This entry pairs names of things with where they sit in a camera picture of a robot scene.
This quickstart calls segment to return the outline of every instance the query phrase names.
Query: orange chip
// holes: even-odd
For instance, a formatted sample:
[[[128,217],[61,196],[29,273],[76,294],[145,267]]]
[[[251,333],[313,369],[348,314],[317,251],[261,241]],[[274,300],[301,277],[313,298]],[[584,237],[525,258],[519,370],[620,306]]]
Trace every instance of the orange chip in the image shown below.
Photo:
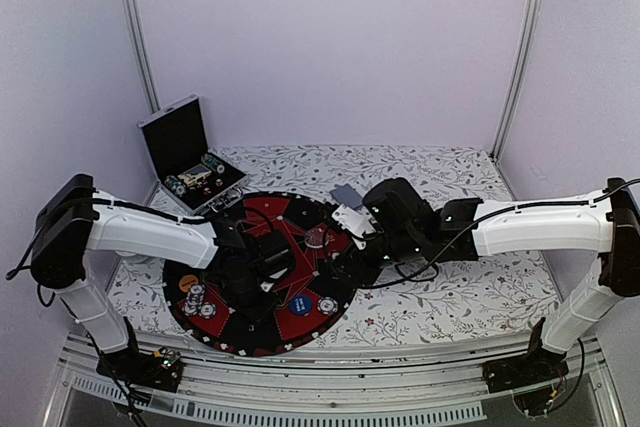
[[[198,278],[195,275],[185,275],[180,279],[180,290],[183,292],[189,292],[191,286],[198,283]]]

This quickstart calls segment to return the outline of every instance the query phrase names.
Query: round game board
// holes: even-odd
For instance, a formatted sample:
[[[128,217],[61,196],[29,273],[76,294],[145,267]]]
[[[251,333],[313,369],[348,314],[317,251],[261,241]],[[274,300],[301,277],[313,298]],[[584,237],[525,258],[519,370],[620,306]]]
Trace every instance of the round game board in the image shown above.
[[[329,230],[326,249],[322,249],[326,227],[322,204],[308,197],[248,194],[226,211],[239,231],[259,237],[269,232],[269,226],[246,208],[266,215],[287,237],[296,258],[295,270],[273,287],[280,303],[272,318],[253,325],[224,302],[218,287],[207,282],[205,271],[177,262],[165,262],[165,298],[178,323],[215,349],[256,357],[288,352],[322,335],[353,299],[355,290],[333,278],[324,262],[325,250],[341,252],[350,239]]]

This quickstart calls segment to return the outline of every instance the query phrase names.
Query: white wall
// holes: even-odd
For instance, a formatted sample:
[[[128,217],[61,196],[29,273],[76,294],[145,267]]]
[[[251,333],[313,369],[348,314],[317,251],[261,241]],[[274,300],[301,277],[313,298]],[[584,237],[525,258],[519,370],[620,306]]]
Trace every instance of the white wall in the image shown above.
[[[0,425],[34,427],[68,330],[20,258],[37,211],[73,174],[142,200],[148,115],[120,0],[0,0]]]
[[[161,103],[217,145],[490,147],[526,0],[139,0]]]
[[[516,120],[501,164],[519,198],[602,188],[640,176],[640,0],[543,0]],[[635,190],[640,198],[640,190]],[[550,257],[563,292],[589,255]],[[598,329],[629,425],[640,417],[640,302]]]

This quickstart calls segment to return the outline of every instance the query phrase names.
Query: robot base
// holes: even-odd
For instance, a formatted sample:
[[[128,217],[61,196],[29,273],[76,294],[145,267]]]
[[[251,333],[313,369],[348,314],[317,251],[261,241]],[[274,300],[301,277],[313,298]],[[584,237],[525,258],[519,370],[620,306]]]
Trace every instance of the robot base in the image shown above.
[[[492,360],[482,366],[482,377],[487,382],[489,392],[502,392],[546,382],[569,373],[565,362],[566,354],[555,354],[542,347],[540,336],[544,318],[531,332],[526,353],[506,359]]]

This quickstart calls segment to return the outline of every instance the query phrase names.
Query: floral tablecloth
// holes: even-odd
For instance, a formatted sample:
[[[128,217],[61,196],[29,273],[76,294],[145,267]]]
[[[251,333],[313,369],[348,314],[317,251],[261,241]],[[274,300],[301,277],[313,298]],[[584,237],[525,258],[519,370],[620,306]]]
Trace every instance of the floral tablecloth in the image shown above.
[[[460,197],[510,199],[493,163],[478,149],[288,146],[222,148],[216,153],[250,175],[247,191],[298,192],[330,200],[336,184],[351,184],[364,195],[381,180],[402,176],[434,208]],[[150,205],[184,213],[161,190]],[[121,262],[109,298],[135,328],[183,336],[165,304],[163,262]],[[408,265],[405,271],[419,265]],[[393,278],[394,272],[385,271],[381,280]],[[432,282],[358,291],[346,315],[305,348],[451,342],[516,333],[529,329],[557,302],[538,252],[448,262]]]

